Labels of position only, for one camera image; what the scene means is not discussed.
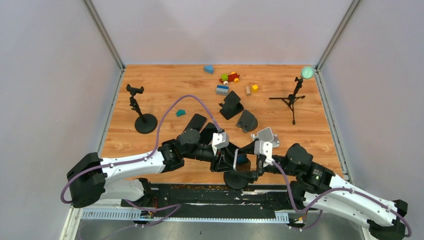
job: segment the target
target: cable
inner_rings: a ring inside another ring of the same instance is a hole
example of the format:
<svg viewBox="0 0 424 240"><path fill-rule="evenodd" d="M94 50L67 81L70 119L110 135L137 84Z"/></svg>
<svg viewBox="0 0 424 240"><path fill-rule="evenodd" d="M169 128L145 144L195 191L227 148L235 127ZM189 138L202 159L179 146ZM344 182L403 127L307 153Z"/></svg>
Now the cable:
<svg viewBox="0 0 424 240"><path fill-rule="evenodd" d="M142 157L142 158L140 158L140 159L134 159L134 160L128 160L128 161L122 161L122 162L117 162L117 163L114 163L113 165L114 166L119 166L119 165L124 165L124 164L133 164L133 163L137 163L137 162L140 162L140 161L143 161L144 159L148 159L148 158L150 158L155 152L156 152L156 150L158 149L158 145L159 145L159 132L160 132L160 130L161 130L161 126L162 126L162 123L164 122L164 119L165 119L165 117L167 116L167 114L171 111L171 109L179 102L179 101L181 101L182 99L185 99L185 98L188 98L188 97L190 97L190 98L194 98L194 99L196 99L202 106L203 106L203 108L206 110L206 112L207 112L207 114L209 115L209 117L212 119L212 122L213 122L213 124L215 125L215 127L216 127L216 129L218 130L218 131L220 131L221 130L221 128L220 128L220 126L218 125L218 123L217 123L217 121L215 120L215 118L214 118L214 116L212 115L212 113L211 113L211 111L209 111L209 109L208 109L208 107L206 107L206 105L202 102L202 100L200 100L197 96L195 96L195 95L191 95L191 94L187 94L187 95L184 95L184 96L182 96L182 97L180 97L180 98L178 98L169 108L168 108L168 110L166 110L166 112L165 112L165 114L162 116L162 119L160 120L160 122L159 122L159 125L157 126L157 132L156 132L156 141L155 141L155 143L154 143L154 148L153 148L153 150L151 151L151 153L149 153L147 156L145 156L145 157ZM86 173L88 173L88 172L91 172L91 171L93 171L93 170L97 170L97 169L102 169L102 168L110 168L112 166L112 163L109 163L109 164L104 164L104 165L98 165L98 166L94 166L94 167L90 167L90 168L88 168L88 169L86 169L86 170L84 170L84 171L82 171L82 172L80 172L80 173L78 173L77 175L75 175L73 178L71 178L66 184L65 184L65 186L63 187L63 189L62 189L62 192L60 193L60 200L62 201L62 203L64 203L64 204L71 204L72 203L72 200L71 201L68 201L68 200L66 200L65 199L65 192L66 192L66 190L69 188L69 186L77 179L77 178L79 178L79 177L81 177L82 175L84 175L84 174L86 174Z"/></svg>
<svg viewBox="0 0 424 240"><path fill-rule="evenodd" d="M276 161L273 161L272 164L274 164L274 166L281 172L281 175L282 175L282 177L284 178L284 181L285 181L285 185L287 186L287 192L288 192L288 197L290 198L291 207L298 214L305 213L308 209L310 209L312 207L312 205L314 205L316 202L318 202L318 200L320 200L322 197L324 197L325 195L327 195L329 193L336 192L336 191L346 191L346 192L350 192L351 194L354 193L354 194L360 195L360 196L374 202L375 204L379 205L380 207L382 207L386 210L389 209L388 206L384 205L383 203L375 200L374 198L372 198L372 197L370 197L370 196L368 196L368 195L366 195L366 194L364 194L360 191L353 191L352 189L348 189L348 188L336 187L336 188L332 188L330 190L327 190L327 191L321 193L318 197L316 197L313 201L311 201L305 208L299 210L295 205L295 200L294 200L293 194L292 194L292 188L290 187L290 184L289 184L289 178L287 177L287 175L284 172L284 170L282 169L282 167ZM411 237L412 236L411 226L405 220L405 218L392 209L390 209L390 212L392 214L396 215L396 217L398 217L405 224L406 228L408 229L408 234L406 234L405 237L407 237L407 238Z"/></svg>
<svg viewBox="0 0 424 240"><path fill-rule="evenodd" d="M132 203L131 201L126 200L126 199L125 199L125 201L126 201L129 205L131 205L131 207L136 208L136 209L139 209L139 210L142 210L142 211L149 211L149 212L152 212L152 210L153 210L153 209L151 209L151 208L144 208L144 207L137 206L137 205L135 205L134 203ZM157 211L162 211L162 210L171 209L171 208L175 208L175 209L174 209L174 210L172 210L172 211L171 211L170 213L168 213L166 216L162 217L161 219L159 219L159 220L157 220L157 221L154 221L154 222L152 222L152 223L147 223L147 224L131 224L131 225L128 225L128 226L124 226L123 228L116 230L116 231L115 231L115 232L113 232L112 234L107 235L107 236L105 236L105 237L101 238L100 240L106 240L106 239L108 239L108 238L110 238L110 237L112 237L112 236L116 235L117 233L122 232L122 231L127 230L127 229L130 229L130 228L135 228L135 227L142 227L142 228L144 228L144 227L150 227L150 226L154 226L154 225L160 224L161 222L163 222L163 221L165 221L167 218L169 218L172 214L174 214L174 213L175 213L178 209L180 209L180 208L181 208L181 204L179 204L179 203L178 203L178 204L174 204L174 205L164 206L164 207L161 207L161 208L156 208L156 209L154 209L154 210L157 212ZM81 229L82 229L85 225L86 225L86 224L84 224L84 225L82 225L82 226L80 226L80 227L78 228L78 234L77 234L77 235L78 235L78 239L79 239L79 240L83 240L83 238L81 237Z"/></svg>

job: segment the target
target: green block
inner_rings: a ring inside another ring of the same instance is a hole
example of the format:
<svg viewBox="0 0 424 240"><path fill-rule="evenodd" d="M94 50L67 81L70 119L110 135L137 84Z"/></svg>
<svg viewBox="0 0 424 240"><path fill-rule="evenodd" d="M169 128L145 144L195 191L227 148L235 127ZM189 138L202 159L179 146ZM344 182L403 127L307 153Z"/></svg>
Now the green block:
<svg viewBox="0 0 424 240"><path fill-rule="evenodd" d="M222 79L222 81L228 81L228 75L227 74L222 74L221 75L221 79Z"/></svg>

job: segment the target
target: yellow block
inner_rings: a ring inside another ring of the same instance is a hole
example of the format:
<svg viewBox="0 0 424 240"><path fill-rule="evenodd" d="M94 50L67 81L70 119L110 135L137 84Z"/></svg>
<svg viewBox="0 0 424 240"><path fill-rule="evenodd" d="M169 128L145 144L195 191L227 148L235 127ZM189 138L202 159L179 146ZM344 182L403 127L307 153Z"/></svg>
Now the yellow block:
<svg viewBox="0 0 424 240"><path fill-rule="evenodd" d="M259 87L258 85L253 85L252 86L252 93L256 93L258 91Z"/></svg>

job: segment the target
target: white wall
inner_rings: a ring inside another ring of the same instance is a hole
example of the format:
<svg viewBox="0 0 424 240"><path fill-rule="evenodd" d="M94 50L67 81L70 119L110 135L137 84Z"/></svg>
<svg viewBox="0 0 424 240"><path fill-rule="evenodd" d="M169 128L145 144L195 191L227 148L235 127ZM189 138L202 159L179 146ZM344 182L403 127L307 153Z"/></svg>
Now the white wall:
<svg viewBox="0 0 424 240"><path fill-rule="evenodd" d="M118 78L82 1L1 1L0 239L59 238L66 173L97 150Z"/></svg>
<svg viewBox="0 0 424 240"><path fill-rule="evenodd" d="M424 1L362 1L323 69L353 181L424 238Z"/></svg>
<svg viewBox="0 0 424 240"><path fill-rule="evenodd" d="M125 64L316 64L352 0L93 0Z"/></svg>

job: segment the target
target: tripod stand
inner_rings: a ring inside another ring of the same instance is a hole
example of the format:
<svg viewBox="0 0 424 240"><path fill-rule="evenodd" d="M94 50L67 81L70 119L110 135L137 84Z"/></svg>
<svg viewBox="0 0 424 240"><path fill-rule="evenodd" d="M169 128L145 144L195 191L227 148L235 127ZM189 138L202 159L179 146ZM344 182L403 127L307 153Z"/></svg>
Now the tripod stand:
<svg viewBox="0 0 424 240"><path fill-rule="evenodd" d="M299 89L301 89L302 87L302 83L304 82L303 78L298 78L296 77L296 79L294 80L295 82L297 82L296 84L296 88L293 91L293 94L289 94L288 97L270 97L269 99L281 99L283 102L285 102L285 104L287 104L288 108L290 108L290 110L293 112L293 125L296 124L295 121L295 102L298 99L304 99L306 96L296 96L296 94L298 94Z"/></svg>

